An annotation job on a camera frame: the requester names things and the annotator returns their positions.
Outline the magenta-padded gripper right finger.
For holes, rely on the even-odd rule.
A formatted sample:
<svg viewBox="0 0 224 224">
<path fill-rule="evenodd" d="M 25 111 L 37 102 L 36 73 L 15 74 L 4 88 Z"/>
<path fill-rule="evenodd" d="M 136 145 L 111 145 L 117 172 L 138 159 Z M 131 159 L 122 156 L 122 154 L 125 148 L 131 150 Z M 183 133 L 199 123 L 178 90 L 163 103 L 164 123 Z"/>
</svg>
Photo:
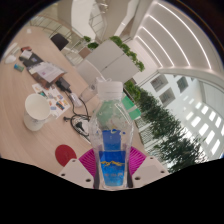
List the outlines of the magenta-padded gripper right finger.
<svg viewBox="0 0 224 224">
<path fill-rule="evenodd" d="M 154 157 L 132 147 L 129 157 L 128 187 L 140 188 L 167 176 L 169 172 Z"/>
</svg>

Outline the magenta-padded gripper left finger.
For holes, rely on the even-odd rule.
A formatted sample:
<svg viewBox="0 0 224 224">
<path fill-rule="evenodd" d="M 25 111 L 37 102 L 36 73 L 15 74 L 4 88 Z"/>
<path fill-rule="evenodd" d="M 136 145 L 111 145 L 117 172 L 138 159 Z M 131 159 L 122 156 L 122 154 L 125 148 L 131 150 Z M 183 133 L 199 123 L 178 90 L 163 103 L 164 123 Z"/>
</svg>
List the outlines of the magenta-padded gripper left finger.
<svg viewBox="0 0 224 224">
<path fill-rule="evenodd" d="M 58 176 L 81 187 L 93 189 L 96 171 L 94 151 L 90 149 L 79 159 L 70 159 Z"/>
</svg>

